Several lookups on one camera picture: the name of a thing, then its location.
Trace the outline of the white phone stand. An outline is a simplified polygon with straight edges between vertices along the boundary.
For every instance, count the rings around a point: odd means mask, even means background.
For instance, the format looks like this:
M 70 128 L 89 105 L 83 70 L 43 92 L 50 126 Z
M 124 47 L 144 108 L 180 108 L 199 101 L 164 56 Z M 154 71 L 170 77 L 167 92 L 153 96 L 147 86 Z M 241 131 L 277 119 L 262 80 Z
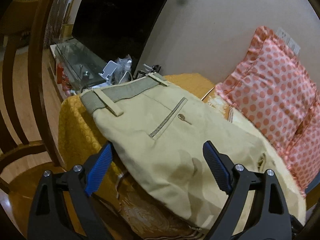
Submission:
M 108 81 L 112 78 L 114 71 L 117 69 L 118 64 L 114 61 L 109 61 L 105 67 L 103 68 L 102 72 L 99 75 L 105 80 Z

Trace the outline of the red packet on shelf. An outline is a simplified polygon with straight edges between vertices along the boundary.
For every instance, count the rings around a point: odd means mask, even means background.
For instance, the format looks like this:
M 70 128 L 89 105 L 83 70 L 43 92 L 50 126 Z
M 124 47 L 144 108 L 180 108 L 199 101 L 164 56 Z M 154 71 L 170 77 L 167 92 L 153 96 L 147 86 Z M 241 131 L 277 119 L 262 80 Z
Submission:
M 56 67 L 56 81 L 57 84 L 60 84 L 62 86 L 63 91 L 71 90 L 72 86 L 69 82 L 69 78 L 64 72 L 63 64 L 60 62 L 57 64 Z

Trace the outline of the white wall switch plate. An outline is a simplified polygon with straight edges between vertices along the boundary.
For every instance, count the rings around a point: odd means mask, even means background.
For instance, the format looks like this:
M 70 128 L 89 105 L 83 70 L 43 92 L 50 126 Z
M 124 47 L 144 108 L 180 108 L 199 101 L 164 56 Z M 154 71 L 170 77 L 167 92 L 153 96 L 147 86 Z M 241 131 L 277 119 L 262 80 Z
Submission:
M 299 55 L 300 46 L 283 28 L 279 27 L 276 31 L 276 35 L 285 42 L 295 55 Z

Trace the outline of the khaki beige pants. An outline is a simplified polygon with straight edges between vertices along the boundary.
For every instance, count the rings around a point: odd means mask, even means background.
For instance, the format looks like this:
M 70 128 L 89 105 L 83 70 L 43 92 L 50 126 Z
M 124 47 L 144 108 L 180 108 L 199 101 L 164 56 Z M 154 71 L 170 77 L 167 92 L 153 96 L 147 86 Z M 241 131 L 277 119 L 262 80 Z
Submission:
M 80 99 L 135 181 L 201 231 L 227 199 L 203 157 L 206 141 L 250 171 L 274 167 L 260 138 L 159 74 L 87 89 Z

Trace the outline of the yellow patterned bed sheet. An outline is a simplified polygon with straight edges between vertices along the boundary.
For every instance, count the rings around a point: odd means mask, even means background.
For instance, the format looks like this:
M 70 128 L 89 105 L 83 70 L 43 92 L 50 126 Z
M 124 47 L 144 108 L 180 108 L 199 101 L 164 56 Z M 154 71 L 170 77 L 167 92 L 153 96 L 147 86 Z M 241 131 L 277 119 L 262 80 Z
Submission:
M 153 75 L 88 90 L 92 99 L 108 97 L 99 109 L 68 97 L 59 116 L 64 168 L 112 142 L 116 154 L 97 196 L 144 239 L 203 239 L 227 200 L 203 157 L 211 141 L 250 171 L 274 170 L 289 213 L 304 223 L 305 200 L 271 144 L 245 119 L 229 122 L 201 100 L 213 86 L 200 74 Z

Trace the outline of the left pink polka-dot pillow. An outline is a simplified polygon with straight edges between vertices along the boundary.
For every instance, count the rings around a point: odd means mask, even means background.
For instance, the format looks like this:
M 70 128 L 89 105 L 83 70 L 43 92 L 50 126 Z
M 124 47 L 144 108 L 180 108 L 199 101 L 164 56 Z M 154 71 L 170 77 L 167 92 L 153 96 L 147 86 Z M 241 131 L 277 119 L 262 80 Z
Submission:
M 317 88 L 284 41 L 260 26 L 245 58 L 215 91 L 275 149 L 283 150 L 311 108 Z

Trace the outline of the glass-top side table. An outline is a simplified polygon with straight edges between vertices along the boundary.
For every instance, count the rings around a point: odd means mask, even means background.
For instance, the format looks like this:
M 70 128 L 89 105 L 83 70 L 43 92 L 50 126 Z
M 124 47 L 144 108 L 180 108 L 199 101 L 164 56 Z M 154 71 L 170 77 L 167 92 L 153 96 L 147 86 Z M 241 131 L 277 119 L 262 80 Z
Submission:
M 56 59 L 62 63 L 63 71 L 76 94 L 105 82 L 99 74 L 106 62 L 85 45 L 73 37 L 55 38 L 53 42 Z

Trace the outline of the right pink polka-dot pillow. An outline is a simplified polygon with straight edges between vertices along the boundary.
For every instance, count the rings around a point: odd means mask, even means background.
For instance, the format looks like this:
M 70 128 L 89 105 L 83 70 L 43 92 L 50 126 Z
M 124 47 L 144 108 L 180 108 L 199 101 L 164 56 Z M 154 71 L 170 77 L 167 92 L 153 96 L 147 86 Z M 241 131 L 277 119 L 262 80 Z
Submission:
M 302 194 L 319 173 L 319 99 L 316 99 L 280 157 Z

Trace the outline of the pink polka-dot pillow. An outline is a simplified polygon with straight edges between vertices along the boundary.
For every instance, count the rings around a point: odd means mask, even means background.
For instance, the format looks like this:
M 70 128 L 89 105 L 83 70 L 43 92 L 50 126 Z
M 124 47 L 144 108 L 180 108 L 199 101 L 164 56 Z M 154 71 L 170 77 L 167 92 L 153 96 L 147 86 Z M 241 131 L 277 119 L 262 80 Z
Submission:
M 317 88 L 284 41 L 260 26 L 245 58 L 215 91 L 275 149 L 283 150 L 311 108 Z
M 319 99 L 316 99 L 280 157 L 302 194 L 319 173 Z

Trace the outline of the dark television screen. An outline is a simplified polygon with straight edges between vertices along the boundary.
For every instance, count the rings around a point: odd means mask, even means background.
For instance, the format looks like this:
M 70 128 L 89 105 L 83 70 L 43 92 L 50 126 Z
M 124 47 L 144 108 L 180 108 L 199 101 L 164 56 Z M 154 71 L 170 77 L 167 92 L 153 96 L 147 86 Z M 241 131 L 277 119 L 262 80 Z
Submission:
M 108 62 L 136 66 L 167 0 L 81 0 L 72 36 Z

